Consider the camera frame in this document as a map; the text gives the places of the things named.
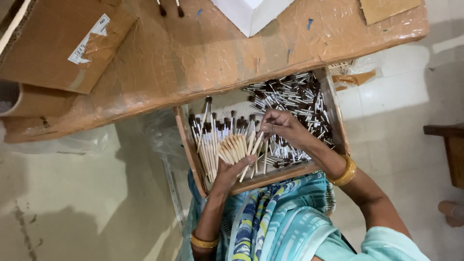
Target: wooden chair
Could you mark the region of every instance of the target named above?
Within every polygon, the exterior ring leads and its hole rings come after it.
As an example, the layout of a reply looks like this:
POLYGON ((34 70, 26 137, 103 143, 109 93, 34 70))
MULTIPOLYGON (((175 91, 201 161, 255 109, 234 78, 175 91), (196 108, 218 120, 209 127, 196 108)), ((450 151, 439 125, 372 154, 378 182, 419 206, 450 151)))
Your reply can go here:
POLYGON ((427 125, 424 133, 445 139, 451 182, 453 186, 464 189, 464 124, 427 125))

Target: turquoise clothing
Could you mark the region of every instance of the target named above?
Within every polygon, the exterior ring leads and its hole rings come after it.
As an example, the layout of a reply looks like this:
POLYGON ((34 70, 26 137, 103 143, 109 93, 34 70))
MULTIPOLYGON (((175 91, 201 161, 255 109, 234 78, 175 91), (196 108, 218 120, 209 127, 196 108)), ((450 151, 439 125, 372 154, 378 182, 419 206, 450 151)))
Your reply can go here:
MULTIPOLYGON (((317 171, 229 197, 216 260, 309 261, 314 255, 324 261, 428 260, 411 239, 384 227, 369 229, 362 253, 354 253, 325 215, 329 184, 317 171)), ((204 206, 196 187, 191 190, 193 204, 178 256, 182 261, 193 260, 189 236, 204 206)))

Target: open cardboard tray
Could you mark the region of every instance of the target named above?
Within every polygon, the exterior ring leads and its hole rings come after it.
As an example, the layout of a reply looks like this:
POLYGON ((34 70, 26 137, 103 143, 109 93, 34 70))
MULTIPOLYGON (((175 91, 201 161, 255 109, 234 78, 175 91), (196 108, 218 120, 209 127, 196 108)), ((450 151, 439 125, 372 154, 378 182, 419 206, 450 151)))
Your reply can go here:
MULTIPOLYGON (((345 131, 345 126, 342 118, 342 114, 340 112, 340 108, 338 106, 338 99, 336 96, 334 83, 332 81, 332 77, 329 74, 329 70, 327 67, 321 69, 313 70, 316 74, 317 79, 321 82, 321 91, 324 96, 324 102, 327 106, 327 113, 329 116, 329 120, 332 126, 332 135, 333 135, 333 142, 335 143, 335 151, 341 155, 349 155, 349 142, 345 131)), ((218 111, 222 110, 221 103, 217 104, 215 101, 225 100, 224 97, 230 97, 230 100, 234 100, 234 97, 240 96, 248 96, 249 93, 240 94, 233 91, 230 93, 220 94, 218 97, 213 96, 213 112, 218 113, 218 111)), ((187 159, 189 161, 190 167, 192 169, 193 178, 195 179, 195 183, 198 187, 198 190, 202 197, 207 197, 209 193, 209 189, 211 189, 211 184, 208 182, 208 179, 205 177, 203 173, 203 168, 201 166, 201 161, 199 155, 196 153, 196 145, 195 140, 193 139, 192 129, 188 124, 188 115, 189 109, 191 107, 198 107, 198 104, 202 104, 203 99, 194 101, 190 104, 185 104, 182 106, 174 107, 174 113, 176 116, 177 126, 179 127, 180 136, 182 138, 182 142, 185 147, 185 152, 187 154, 187 159)), ((224 110, 224 114, 227 114, 227 117, 230 118, 230 106, 223 106, 227 108, 224 110)), ((237 111, 238 116, 245 116, 244 113, 240 113, 240 110, 237 111)), ((221 118, 221 112, 218 113, 218 119, 223 121, 223 117, 221 118)), ((266 175, 260 174, 255 175, 252 179, 248 176, 243 180, 243 182, 235 183, 232 187, 230 195, 235 195, 240 192, 244 192, 247 190, 263 187, 265 185, 272 184, 274 182, 282 181, 288 178, 293 178, 297 176, 302 176, 304 174, 319 170, 320 168, 314 163, 314 161, 308 161, 300 164, 290 165, 284 168, 274 169, 268 166, 268 170, 266 175)))

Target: cardboard tube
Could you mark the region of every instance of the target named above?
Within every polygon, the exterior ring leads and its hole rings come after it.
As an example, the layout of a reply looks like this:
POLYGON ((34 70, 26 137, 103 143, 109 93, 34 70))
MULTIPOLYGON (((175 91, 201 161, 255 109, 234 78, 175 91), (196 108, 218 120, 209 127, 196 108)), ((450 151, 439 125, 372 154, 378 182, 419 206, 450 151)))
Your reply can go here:
POLYGON ((59 116, 76 97, 68 91, 0 81, 0 117, 59 116))

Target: brush bristle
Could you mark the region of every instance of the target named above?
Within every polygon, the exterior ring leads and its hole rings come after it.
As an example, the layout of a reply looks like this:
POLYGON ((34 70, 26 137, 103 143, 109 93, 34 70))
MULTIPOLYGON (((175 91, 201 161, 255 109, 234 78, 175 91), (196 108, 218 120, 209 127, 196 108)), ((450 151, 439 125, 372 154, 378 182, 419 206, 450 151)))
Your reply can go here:
POLYGON ((179 17, 184 17, 185 14, 184 14, 184 10, 182 10, 182 7, 177 7, 177 12, 179 13, 179 17))
POLYGON ((160 4, 159 7, 161 16, 166 16, 168 13, 166 13, 166 10, 164 9, 163 5, 160 4))

